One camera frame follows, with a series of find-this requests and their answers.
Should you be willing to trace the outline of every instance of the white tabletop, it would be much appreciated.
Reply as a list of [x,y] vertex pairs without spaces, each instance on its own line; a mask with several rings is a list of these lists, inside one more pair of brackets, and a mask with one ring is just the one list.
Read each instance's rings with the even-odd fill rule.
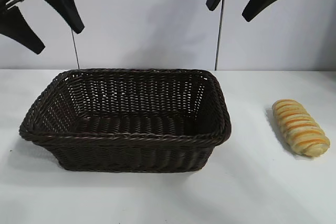
[[[0,70],[1,224],[311,224],[336,220],[336,72],[224,72],[232,137],[199,172],[69,172],[18,128],[57,70]],[[301,102],[332,142],[321,157],[293,155],[269,108]]]

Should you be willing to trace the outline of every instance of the basket rim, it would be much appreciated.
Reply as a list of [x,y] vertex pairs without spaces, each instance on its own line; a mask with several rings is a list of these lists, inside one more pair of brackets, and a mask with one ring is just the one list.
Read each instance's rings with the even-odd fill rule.
[[[73,73],[87,73],[91,71],[113,72],[113,73],[192,73],[197,72],[206,75],[211,80],[211,86],[217,93],[217,99],[223,100],[224,104],[218,106],[219,113],[224,116],[224,123],[216,131],[197,134],[197,135],[159,135],[154,133],[89,133],[89,132],[45,132],[33,130],[34,124],[28,124],[28,117],[34,110],[38,110],[43,106],[51,95],[51,91],[55,90],[61,81],[64,81]],[[47,88],[36,99],[28,110],[20,128],[20,135],[27,141],[36,144],[55,144],[55,145],[77,145],[77,144],[95,144],[95,145],[136,145],[139,141],[141,145],[172,145],[172,142],[185,146],[216,146],[226,141],[231,134],[230,117],[227,112],[224,96],[216,77],[206,70],[198,69],[108,69],[108,68],[90,68],[68,70],[57,75]]]

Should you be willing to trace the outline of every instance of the white wall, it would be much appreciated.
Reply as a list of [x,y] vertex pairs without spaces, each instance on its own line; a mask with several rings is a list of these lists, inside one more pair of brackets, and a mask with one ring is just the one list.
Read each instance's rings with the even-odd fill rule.
[[247,23],[225,0],[219,70],[336,70],[336,0],[279,0]]
[[214,69],[219,12],[206,0],[76,0],[82,68]]
[[36,55],[0,34],[0,68],[77,68],[71,30],[58,13],[44,0],[25,0],[17,6],[46,48],[40,55]]

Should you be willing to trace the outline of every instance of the woven texture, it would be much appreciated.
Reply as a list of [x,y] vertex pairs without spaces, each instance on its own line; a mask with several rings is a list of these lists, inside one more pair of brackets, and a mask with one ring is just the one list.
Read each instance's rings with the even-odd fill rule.
[[189,172],[231,133],[216,78],[202,70],[59,74],[20,126],[68,170]]

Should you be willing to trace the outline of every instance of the bread roll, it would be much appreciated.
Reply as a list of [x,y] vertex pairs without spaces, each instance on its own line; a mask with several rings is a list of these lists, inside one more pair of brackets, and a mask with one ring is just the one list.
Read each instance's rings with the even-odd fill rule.
[[295,100],[279,100],[272,106],[286,142],[299,155],[318,157],[330,147],[319,124]]

